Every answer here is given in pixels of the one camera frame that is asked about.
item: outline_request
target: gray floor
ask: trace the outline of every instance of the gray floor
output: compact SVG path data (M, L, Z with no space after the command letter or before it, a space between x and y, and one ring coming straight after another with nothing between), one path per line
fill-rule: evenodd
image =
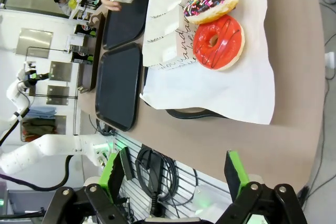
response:
M336 0L325 0L328 3L335 2ZM336 11L336 5L327 5ZM332 35L336 33L336 14L325 6L320 5L324 41L327 41ZM334 37L326 46L326 52L336 52L336 37ZM327 76L331 77L333 71L327 69ZM330 90L326 99L325 111L325 136L322 166L316 182L312 188L319 187L329 178L336 174L336 78L329 81ZM311 175L311 183L316 176L316 172L321 160L321 148L323 144L323 134L320 137L319 149L317 152L316 163ZM322 186L311 197L309 197L305 209L305 214L308 223L335 223L336 216L336 178Z

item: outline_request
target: metal grate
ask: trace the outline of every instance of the metal grate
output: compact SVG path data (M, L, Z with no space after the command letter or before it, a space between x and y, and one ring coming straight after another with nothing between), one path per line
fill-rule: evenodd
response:
M141 143L133 140L120 132L116 132L115 138L113 139L113 148L114 151L119 151L124 147L128 147L130 150L132 166L135 171L135 161L138 155L139 150L141 149ZM175 204L183 204L188 201L194 194L195 190L195 175L193 169L189 166L186 166L180 162L176 162L177 172L179 175L179 188L176 195L174 196ZM142 173L144 181L148 184L149 175L146 172ZM204 173L197 171L198 176L198 185L206 186L214 193L220 195L227 202L227 206L223 206L223 209L229 206L232 202L229 194L228 186L226 183L214 179ZM167 179L167 168L164 168L163 177ZM166 181L162 186L163 191L167 191ZM146 195L146 193L141 189L138 178L127 181L124 179L124 182L121 186L120 195L122 197L130 198L130 205L134 211L135 220L145 219L149 216L151 199ZM173 206L172 202L169 202L169 205L165 204L166 207L166 217L171 219L176 219L176 209ZM192 202L187 203L183 206L177 206L177 210L181 218L191 217L195 215L195 210Z

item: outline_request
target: table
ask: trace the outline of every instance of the table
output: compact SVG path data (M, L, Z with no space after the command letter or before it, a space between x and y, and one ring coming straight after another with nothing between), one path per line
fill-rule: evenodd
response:
M179 120L140 100L126 134L188 166L225 181L227 150L237 150L249 174L267 186L307 183L317 151L324 98L324 47L318 0L268 0L265 30L275 74L271 125L230 119ZM95 116L95 91L79 106Z

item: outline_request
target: white paper sheet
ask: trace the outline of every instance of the white paper sheet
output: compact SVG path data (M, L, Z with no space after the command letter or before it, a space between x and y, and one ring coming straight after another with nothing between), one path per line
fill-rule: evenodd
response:
M199 63L170 71L149 69L140 97L155 109L205 108L228 118L269 124L274 112L274 73L264 30L267 0L240 0L230 15L245 32L239 61L226 71Z

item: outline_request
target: chocolate frosted donut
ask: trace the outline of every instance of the chocolate frosted donut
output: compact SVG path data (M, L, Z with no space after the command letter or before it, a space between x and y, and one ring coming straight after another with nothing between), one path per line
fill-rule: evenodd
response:
M191 0L184 16L192 23L203 24L219 19L233 10L239 0Z

